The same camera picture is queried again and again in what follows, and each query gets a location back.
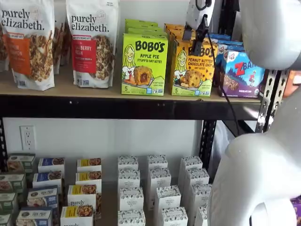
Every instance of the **white product box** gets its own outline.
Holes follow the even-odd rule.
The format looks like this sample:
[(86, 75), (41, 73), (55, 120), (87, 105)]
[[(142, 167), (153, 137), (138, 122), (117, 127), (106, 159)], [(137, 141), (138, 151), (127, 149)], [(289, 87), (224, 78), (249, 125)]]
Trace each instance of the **white product box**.
[(78, 159), (77, 172), (102, 171), (102, 159)]
[(70, 185), (68, 190), (68, 206), (93, 207), (96, 211), (96, 185)]
[(33, 188), (49, 186), (57, 186), (58, 193), (62, 194), (62, 174), (60, 171), (34, 174), (32, 180)]
[(208, 226), (207, 208), (199, 207), (197, 210), (197, 217), (194, 226)]
[(181, 193), (177, 185), (157, 187), (154, 206), (154, 226), (159, 225), (162, 209), (180, 207)]
[(121, 188), (119, 192), (119, 210), (143, 210), (143, 191), (141, 187)]
[(146, 187), (146, 203), (148, 210), (152, 210), (155, 204), (155, 194), (157, 187), (170, 186), (171, 175), (168, 168), (164, 169), (150, 169), (148, 173), (147, 187)]
[(121, 169), (118, 171), (118, 193), (121, 188), (140, 187), (140, 171)]
[(211, 185), (192, 185), (190, 189), (190, 201), (187, 209), (188, 225), (194, 226), (199, 207), (207, 208), (211, 192)]
[(75, 176), (76, 185), (96, 185), (96, 192), (102, 192), (102, 172), (93, 171), (93, 172), (82, 172), (76, 173)]
[(61, 226), (93, 226), (92, 206), (63, 207)]
[(65, 158), (40, 158), (38, 164), (39, 173), (61, 171), (65, 178)]
[(118, 226), (145, 226), (143, 210), (118, 211)]
[(138, 170), (138, 157), (132, 155), (120, 156), (117, 159), (118, 170)]
[(186, 177), (184, 182), (183, 192), (183, 206), (188, 209), (189, 198), (190, 198), (190, 186), (192, 185), (206, 185), (209, 183), (209, 174), (206, 169), (192, 168), (186, 170)]
[(184, 190), (186, 170), (191, 168), (202, 168), (202, 166), (203, 163), (198, 156), (189, 156), (189, 157), (181, 158), (179, 178), (178, 178), (178, 187), (180, 189), (181, 194), (183, 194), (183, 190)]
[(188, 217), (184, 207), (163, 209), (159, 226), (187, 226)]

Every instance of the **green product box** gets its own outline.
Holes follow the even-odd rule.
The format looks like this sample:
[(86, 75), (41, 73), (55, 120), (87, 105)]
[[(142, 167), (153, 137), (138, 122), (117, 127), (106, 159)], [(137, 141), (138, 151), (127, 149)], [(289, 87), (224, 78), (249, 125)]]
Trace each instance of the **green product box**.
[(168, 40), (123, 34), (121, 94), (163, 96)]
[(152, 31), (152, 30), (145, 30), (145, 29), (139, 29), (139, 28), (128, 28), (129, 34), (144, 34), (144, 35), (153, 35), (153, 36), (164, 36), (167, 37), (167, 33), (163, 31)]

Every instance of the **snack package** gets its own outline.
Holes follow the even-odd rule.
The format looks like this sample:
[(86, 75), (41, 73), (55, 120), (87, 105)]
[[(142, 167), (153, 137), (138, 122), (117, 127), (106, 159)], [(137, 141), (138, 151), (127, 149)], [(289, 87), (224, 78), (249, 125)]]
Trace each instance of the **snack package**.
[(123, 34), (121, 94), (163, 96), (166, 37)]
[(63, 48), (65, 20), (66, 20), (66, 1), (54, 0), (54, 5), (55, 5), (55, 34), (52, 43), (53, 71), (54, 74), (59, 74), (62, 48)]
[(4, 41), (18, 88), (44, 91), (54, 87), (53, 0), (0, 0), (0, 10)]
[(67, 0), (72, 34), (74, 85), (112, 86), (119, 15), (118, 0)]
[(192, 41), (174, 40), (170, 89), (175, 96), (209, 97), (214, 74), (213, 54), (217, 44), (203, 42), (200, 56), (189, 54)]

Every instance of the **bobo's box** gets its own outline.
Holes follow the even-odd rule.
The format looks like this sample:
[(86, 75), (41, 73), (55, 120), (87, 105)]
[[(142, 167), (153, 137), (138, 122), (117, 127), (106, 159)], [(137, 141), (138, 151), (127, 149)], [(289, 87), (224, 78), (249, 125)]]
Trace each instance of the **bobo's box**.
[(257, 98), (264, 71), (254, 65), (246, 53), (226, 50), (220, 71), (223, 89), (229, 97)]
[(121, 94), (163, 96), (167, 48), (163, 36), (123, 34)]
[(200, 56), (190, 55), (192, 41), (175, 39), (173, 43), (170, 89), (174, 96), (209, 97), (214, 75), (213, 55), (217, 45), (203, 42)]

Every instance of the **purely elizabeth granola bag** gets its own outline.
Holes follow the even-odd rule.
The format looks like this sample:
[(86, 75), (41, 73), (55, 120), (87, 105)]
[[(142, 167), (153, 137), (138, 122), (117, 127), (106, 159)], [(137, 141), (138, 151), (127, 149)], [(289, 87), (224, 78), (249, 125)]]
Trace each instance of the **purely elizabeth granola bag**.
[(1, 25), (18, 88), (54, 87), (53, 0), (0, 0)]
[(112, 86), (118, 0), (67, 0), (74, 84)]

